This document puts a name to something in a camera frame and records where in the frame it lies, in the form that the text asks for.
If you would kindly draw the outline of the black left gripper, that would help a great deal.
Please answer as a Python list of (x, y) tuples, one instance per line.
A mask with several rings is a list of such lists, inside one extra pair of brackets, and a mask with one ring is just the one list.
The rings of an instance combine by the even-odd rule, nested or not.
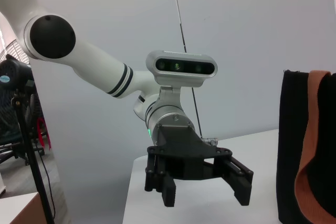
[(160, 126), (157, 145), (148, 148), (145, 191), (161, 193), (166, 207), (174, 207), (174, 179), (204, 180), (221, 177), (241, 205), (249, 205), (254, 172), (232, 157), (226, 148), (204, 143), (191, 127)]

